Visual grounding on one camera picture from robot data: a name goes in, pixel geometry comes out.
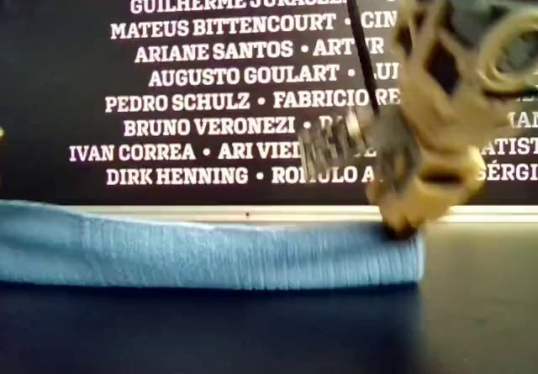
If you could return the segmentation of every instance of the black table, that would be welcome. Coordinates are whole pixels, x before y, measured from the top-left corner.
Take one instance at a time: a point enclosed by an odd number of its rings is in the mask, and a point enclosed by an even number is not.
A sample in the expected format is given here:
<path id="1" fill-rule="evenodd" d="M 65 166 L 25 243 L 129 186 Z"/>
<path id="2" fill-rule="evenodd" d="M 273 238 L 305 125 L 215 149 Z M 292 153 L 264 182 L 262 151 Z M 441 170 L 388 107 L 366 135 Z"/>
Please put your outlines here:
<path id="1" fill-rule="evenodd" d="M 6 374 L 536 374 L 536 226 L 440 225 L 418 287 L 0 287 Z"/>

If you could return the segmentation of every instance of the black poster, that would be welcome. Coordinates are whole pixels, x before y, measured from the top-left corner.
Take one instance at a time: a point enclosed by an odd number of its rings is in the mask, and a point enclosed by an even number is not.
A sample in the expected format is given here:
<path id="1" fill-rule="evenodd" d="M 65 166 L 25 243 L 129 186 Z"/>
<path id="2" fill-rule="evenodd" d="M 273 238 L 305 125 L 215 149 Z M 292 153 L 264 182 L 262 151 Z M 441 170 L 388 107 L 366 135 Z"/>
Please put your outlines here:
<path id="1" fill-rule="evenodd" d="M 358 0 L 381 104 L 398 0 Z M 367 204 L 372 160 L 304 181 L 297 132 L 368 106 L 345 0 L 0 0 L 1 198 Z M 538 113 L 512 115 L 523 128 Z M 485 149 L 474 203 L 533 203 L 537 138 Z"/>

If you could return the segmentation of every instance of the black wall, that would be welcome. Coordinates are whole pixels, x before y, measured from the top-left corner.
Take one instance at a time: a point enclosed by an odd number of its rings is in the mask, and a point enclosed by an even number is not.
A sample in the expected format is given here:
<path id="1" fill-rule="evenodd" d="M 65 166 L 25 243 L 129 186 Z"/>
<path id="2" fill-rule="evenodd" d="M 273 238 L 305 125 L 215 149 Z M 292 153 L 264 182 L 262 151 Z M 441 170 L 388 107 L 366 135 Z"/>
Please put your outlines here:
<path id="1" fill-rule="evenodd" d="M 344 3 L 274 8 L 240 8 L 220 11 L 132 14 L 131 0 L 1 0 L 0 1 L 0 125 L 6 131 L 2 143 L 0 167 L 2 198 L 22 198 L 62 204 L 155 205 L 155 204 L 366 204 L 361 182 L 372 158 L 357 167 L 356 182 L 315 184 L 274 184 L 272 167 L 298 166 L 297 159 L 262 159 L 256 143 L 293 141 L 296 134 L 198 134 L 194 119 L 295 117 L 294 128 L 319 115 L 344 113 L 345 108 L 274 108 L 275 91 L 363 90 L 355 49 L 349 55 L 314 56 L 318 40 L 351 37 L 345 23 Z M 359 0 L 363 12 L 393 11 L 397 4 L 388 0 Z M 334 14 L 333 29 L 289 31 L 265 34 L 221 34 L 176 36 L 164 39 L 111 40 L 111 23 L 187 20 L 195 18 L 258 17 L 288 14 Z M 381 18 L 381 22 L 390 22 Z M 384 40 L 384 54 L 372 53 L 376 64 L 394 62 L 389 53 L 390 28 L 368 28 L 367 36 Z M 248 60 L 180 61 L 135 64 L 137 50 L 150 45 L 213 45 L 248 41 L 291 40 L 294 54 L 288 58 Z M 309 50 L 303 53 L 301 48 Z M 196 87 L 149 87 L 154 70 L 236 67 L 339 65 L 337 80 L 332 82 L 296 82 L 286 84 L 206 85 Z M 349 77 L 347 71 L 356 70 Z M 395 88 L 397 81 L 379 79 L 384 90 Z M 119 95 L 158 95 L 196 92 L 248 92 L 250 108 L 225 111 L 174 111 L 155 113 L 107 113 L 105 97 Z M 264 97 L 264 104 L 256 99 Z M 532 113 L 528 113 L 532 122 Z M 192 132 L 186 136 L 124 137 L 126 119 L 189 119 Z M 222 145 L 252 143 L 253 158 L 219 160 Z M 71 162 L 71 145 L 167 144 L 189 143 L 197 159 L 184 161 L 113 161 Z M 210 149 L 204 155 L 203 149 Z M 519 150 L 523 155 L 488 156 L 501 166 L 491 173 L 485 190 L 473 200 L 477 204 L 533 203 L 536 173 L 522 174 L 532 168 L 534 148 Z M 157 168 L 246 167 L 249 179 L 233 185 L 159 185 Z M 150 168 L 152 185 L 107 185 L 107 169 Z M 513 171 L 515 179 L 509 175 Z"/>

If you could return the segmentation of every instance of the beige plastic part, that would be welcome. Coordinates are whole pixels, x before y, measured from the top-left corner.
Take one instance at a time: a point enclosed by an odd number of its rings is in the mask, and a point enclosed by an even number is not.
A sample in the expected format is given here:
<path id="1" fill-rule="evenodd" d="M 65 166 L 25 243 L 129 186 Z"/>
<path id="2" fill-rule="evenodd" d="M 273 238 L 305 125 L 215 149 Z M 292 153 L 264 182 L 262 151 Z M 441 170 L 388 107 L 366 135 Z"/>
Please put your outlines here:
<path id="1" fill-rule="evenodd" d="M 535 81 L 536 65 L 518 75 L 496 67 L 512 39 L 538 30 L 535 10 L 512 13 L 478 48 L 453 32 L 450 11 L 446 0 L 403 0 L 398 12 L 393 50 L 400 60 L 400 108 L 416 139 L 418 164 L 400 187 L 385 182 L 381 171 L 367 187 L 370 202 L 397 232 L 438 219 L 476 194 L 485 169 L 479 149 L 500 131 L 512 131 L 508 114 L 519 107 L 486 91 L 510 92 Z"/>

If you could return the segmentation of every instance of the blue towel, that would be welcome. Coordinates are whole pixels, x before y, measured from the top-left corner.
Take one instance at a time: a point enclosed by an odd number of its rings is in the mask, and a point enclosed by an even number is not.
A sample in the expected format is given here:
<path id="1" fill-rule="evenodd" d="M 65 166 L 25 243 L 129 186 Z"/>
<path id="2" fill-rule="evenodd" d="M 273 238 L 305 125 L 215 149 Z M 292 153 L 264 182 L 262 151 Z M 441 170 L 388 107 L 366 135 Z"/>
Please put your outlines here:
<path id="1" fill-rule="evenodd" d="M 0 281 L 298 290 L 418 282 L 423 243 L 378 223 L 250 226 L 111 219 L 0 201 Z"/>

